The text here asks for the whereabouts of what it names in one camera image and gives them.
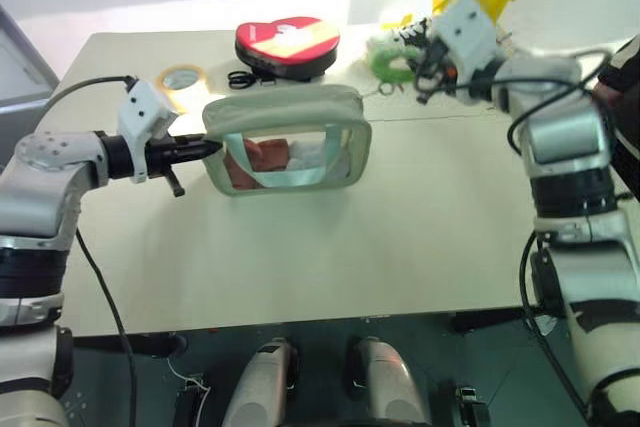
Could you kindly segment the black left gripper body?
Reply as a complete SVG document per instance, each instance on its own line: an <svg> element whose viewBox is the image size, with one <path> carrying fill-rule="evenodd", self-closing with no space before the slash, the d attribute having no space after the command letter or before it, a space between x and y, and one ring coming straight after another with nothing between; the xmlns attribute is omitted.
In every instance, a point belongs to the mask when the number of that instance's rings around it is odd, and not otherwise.
<svg viewBox="0 0 640 427"><path fill-rule="evenodd" d="M174 197L185 195L185 189L173 171L173 165L179 160L181 146L179 139L167 135L162 139L150 140L145 147L147 177L164 178Z"/></svg>

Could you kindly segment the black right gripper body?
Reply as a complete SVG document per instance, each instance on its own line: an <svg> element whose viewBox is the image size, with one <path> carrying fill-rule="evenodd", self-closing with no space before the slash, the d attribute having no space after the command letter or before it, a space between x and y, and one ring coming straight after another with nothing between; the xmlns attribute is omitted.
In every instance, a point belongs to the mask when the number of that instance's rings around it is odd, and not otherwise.
<svg viewBox="0 0 640 427"><path fill-rule="evenodd" d="M449 48L441 40L430 42L425 57L424 77L430 82L427 95L445 93L453 95L456 92L458 70L450 59Z"/></svg>

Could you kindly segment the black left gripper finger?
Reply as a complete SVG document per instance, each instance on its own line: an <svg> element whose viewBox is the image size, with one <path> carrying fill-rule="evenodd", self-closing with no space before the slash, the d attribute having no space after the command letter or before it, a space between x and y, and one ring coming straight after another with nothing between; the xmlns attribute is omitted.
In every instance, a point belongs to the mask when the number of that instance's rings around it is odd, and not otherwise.
<svg viewBox="0 0 640 427"><path fill-rule="evenodd" d="M177 149L220 149L221 143L204 138L203 134L185 134L173 137Z"/></svg>
<svg viewBox="0 0 640 427"><path fill-rule="evenodd" d="M221 149L220 146L186 146L176 148L172 154L173 164L203 160Z"/></svg>

